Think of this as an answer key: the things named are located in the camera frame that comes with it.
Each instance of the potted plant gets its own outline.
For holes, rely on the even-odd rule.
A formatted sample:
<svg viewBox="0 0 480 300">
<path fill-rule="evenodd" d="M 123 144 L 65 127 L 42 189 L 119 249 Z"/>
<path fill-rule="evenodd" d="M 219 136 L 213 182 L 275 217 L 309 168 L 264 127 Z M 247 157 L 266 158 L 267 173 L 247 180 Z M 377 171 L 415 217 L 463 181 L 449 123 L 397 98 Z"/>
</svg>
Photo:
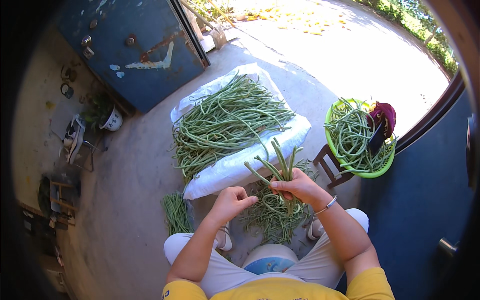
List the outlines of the potted plant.
<svg viewBox="0 0 480 300">
<path fill-rule="evenodd" d="M 106 93 L 95 94 L 92 97 L 93 107 L 84 111 L 80 116 L 87 122 L 92 124 L 92 129 L 96 129 L 96 125 L 100 129 L 117 131 L 123 123 L 123 117 L 110 101 Z"/>
</svg>

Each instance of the woman's right hand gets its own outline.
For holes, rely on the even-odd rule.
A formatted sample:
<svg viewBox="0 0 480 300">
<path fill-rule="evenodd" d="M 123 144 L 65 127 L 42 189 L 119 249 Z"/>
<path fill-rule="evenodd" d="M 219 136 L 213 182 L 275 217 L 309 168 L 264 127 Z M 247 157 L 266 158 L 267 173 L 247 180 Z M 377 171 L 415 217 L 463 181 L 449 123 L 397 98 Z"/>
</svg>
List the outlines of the woman's right hand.
<svg viewBox="0 0 480 300">
<path fill-rule="evenodd" d="M 274 194 L 278 194 L 277 191 L 287 191 L 294 194 L 303 203 L 310 204 L 314 211 L 317 211 L 332 201 L 333 197 L 313 182 L 313 180 L 299 168 L 294 168 L 292 175 L 292 181 L 281 181 L 274 176 L 270 180 L 269 188 L 273 190 Z M 287 200 L 293 199 L 289 193 L 283 193 L 283 195 Z"/>
</svg>

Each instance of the metal door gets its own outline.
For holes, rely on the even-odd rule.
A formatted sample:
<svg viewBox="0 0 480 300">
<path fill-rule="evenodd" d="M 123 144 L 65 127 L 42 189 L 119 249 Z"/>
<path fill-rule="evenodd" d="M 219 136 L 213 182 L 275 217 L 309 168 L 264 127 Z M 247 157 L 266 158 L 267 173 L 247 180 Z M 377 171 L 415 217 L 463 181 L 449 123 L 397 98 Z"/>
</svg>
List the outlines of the metal door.
<svg viewBox="0 0 480 300">
<path fill-rule="evenodd" d="M 185 30 L 179 22 L 184 16 L 172 10 L 176 4 L 68 0 L 57 26 L 93 71 L 145 113 L 208 64 L 192 41 L 190 25 Z"/>
</svg>

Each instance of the bracelet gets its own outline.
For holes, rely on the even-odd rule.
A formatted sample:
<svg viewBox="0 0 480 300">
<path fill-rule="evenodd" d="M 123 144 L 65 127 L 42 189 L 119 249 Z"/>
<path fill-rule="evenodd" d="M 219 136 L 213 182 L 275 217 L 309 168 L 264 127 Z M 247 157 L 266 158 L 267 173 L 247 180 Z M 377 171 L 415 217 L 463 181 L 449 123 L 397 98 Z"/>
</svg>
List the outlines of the bracelet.
<svg viewBox="0 0 480 300">
<path fill-rule="evenodd" d="M 318 215 L 319 213 L 324 212 L 325 210 L 327 210 L 328 208 L 330 208 L 330 207 L 333 205 L 333 203 L 335 203 L 335 201 L 336 201 L 336 195 L 333 197 L 333 200 L 332 200 L 329 204 L 327 204 L 327 207 L 326 207 L 326 208 L 322 209 L 322 210 L 319 211 L 319 212 L 313 212 L 313 213 L 316 214 L 316 215 Z"/>
</svg>

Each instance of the pile of long beans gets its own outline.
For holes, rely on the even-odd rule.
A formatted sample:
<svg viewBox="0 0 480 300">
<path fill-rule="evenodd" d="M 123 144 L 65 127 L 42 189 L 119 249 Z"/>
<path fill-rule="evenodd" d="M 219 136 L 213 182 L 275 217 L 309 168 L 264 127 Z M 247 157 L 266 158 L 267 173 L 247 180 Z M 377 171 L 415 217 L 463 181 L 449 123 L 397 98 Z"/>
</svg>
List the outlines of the pile of long beans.
<svg viewBox="0 0 480 300">
<path fill-rule="evenodd" d="M 295 160 L 295 154 L 297 152 L 300 152 L 301 150 L 303 150 L 303 147 L 300 147 L 300 148 L 297 148 L 297 146 L 293 147 L 293 152 L 292 152 L 292 155 L 290 157 L 290 165 L 287 165 L 287 162 L 286 162 L 285 158 L 283 157 L 283 153 L 282 153 L 282 150 L 280 148 L 280 144 L 278 143 L 276 138 L 273 138 L 272 146 L 275 149 L 276 157 L 278 158 L 278 162 L 279 162 L 280 167 L 282 169 L 282 174 L 280 174 L 280 172 L 275 168 L 274 165 L 272 165 L 271 163 L 268 162 L 268 158 L 265 161 L 265 160 L 261 159 L 260 156 L 257 155 L 255 157 L 255 159 L 259 160 L 267 169 L 269 169 L 270 172 L 272 172 L 272 174 L 277 178 L 277 180 L 291 181 L 293 179 L 292 171 L 293 171 L 293 162 Z M 270 183 L 266 178 L 264 178 L 262 175 L 258 174 L 258 172 L 255 171 L 255 169 L 253 169 L 250 166 L 249 162 L 246 161 L 244 164 L 250 170 L 250 172 L 252 172 L 260 180 L 265 182 L 267 185 Z M 277 191 L 277 192 L 280 195 L 280 198 L 282 199 L 282 201 L 287 206 L 287 216 L 291 215 L 292 212 L 293 212 L 293 209 L 295 208 L 295 206 L 298 203 L 297 197 L 295 195 L 293 195 L 293 200 L 287 201 L 285 199 L 285 196 L 283 195 L 283 193 L 281 191 Z"/>
<path fill-rule="evenodd" d="M 161 201 L 163 210 L 167 215 L 166 223 L 168 227 L 168 235 L 175 233 L 193 233 L 193 227 L 188 214 L 188 200 L 183 199 L 183 194 L 175 192 L 166 194 Z"/>
<path fill-rule="evenodd" d="M 305 174 L 315 181 L 318 172 L 313 172 L 309 167 L 310 161 L 303 159 L 297 162 L 293 167 L 301 169 Z M 263 234 L 262 243 L 266 244 L 273 241 L 275 244 L 291 243 L 293 230 L 300 224 L 310 218 L 308 206 L 303 203 L 297 203 L 293 213 L 287 216 L 287 206 L 278 195 L 272 194 L 268 184 L 263 180 L 257 182 L 257 191 L 253 193 L 259 201 L 244 211 L 244 216 L 240 221 L 246 223 L 243 227 L 245 232 L 250 232 L 257 236 Z M 259 228 L 261 232 L 253 232 L 254 228 Z"/>
<path fill-rule="evenodd" d="M 375 155 L 372 155 L 368 149 L 368 142 L 375 132 L 375 125 L 370 129 L 367 118 L 375 121 L 371 115 L 361 109 L 363 102 L 353 100 L 356 107 L 353 107 L 344 98 L 339 99 L 343 105 L 334 107 L 332 105 L 332 115 L 327 120 L 325 127 L 329 130 L 332 142 L 335 145 L 335 157 L 345 160 L 341 167 L 351 166 L 353 169 L 346 169 L 337 174 L 341 175 L 348 172 L 373 173 L 385 166 L 395 148 L 396 138 L 389 143 L 382 143 L 382 147 Z"/>
<path fill-rule="evenodd" d="M 182 170 L 185 183 L 255 143 L 261 143 L 268 156 L 260 137 L 289 129 L 284 124 L 295 115 L 265 87 L 238 73 L 218 92 L 192 101 L 195 106 L 173 124 L 175 168 Z"/>
</svg>

